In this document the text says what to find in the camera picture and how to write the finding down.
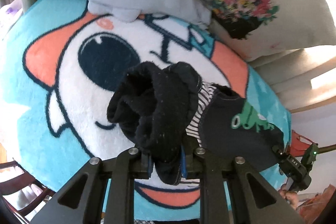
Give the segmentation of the right hand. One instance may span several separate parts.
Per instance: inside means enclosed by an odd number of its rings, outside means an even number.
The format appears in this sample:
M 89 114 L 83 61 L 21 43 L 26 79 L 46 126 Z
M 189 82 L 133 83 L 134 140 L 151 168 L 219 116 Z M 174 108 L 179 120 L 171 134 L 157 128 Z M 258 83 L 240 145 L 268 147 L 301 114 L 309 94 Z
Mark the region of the right hand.
M 278 190 L 280 196 L 287 201 L 287 203 L 296 210 L 298 208 L 299 199 L 298 195 L 295 192 L 289 192 L 287 190 L 280 189 Z

